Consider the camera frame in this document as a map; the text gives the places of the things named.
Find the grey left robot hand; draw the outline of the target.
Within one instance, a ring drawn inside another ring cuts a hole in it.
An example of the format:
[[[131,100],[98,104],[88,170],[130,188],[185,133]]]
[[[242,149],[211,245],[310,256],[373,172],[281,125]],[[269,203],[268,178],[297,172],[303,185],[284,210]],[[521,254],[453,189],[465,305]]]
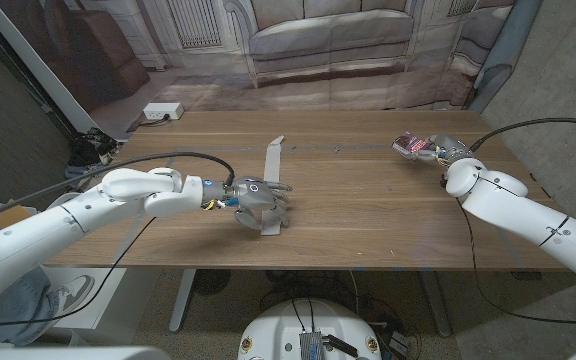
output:
[[[284,203],[290,201],[284,194],[292,188],[281,182],[265,181],[259,177],[242,177],[230,185],[221,181],[204,180],[202,208],[214,210],[236,207],[235,219],[243,226],[263,230],[265,223],[258,221],[253,211],[270,211],[274,219],[268,225],[279,222],[289,226],[289,218]]]

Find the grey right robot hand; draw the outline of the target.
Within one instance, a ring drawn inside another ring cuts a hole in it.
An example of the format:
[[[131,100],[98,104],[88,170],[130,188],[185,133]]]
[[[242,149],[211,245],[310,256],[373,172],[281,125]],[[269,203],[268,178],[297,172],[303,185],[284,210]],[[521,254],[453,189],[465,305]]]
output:
[[[437,161],[449,167],[458,160],[473,157],[472,151],[463,142],[446,134],[431,135],[424,142],[428,148],[413,152],[413,160]]]

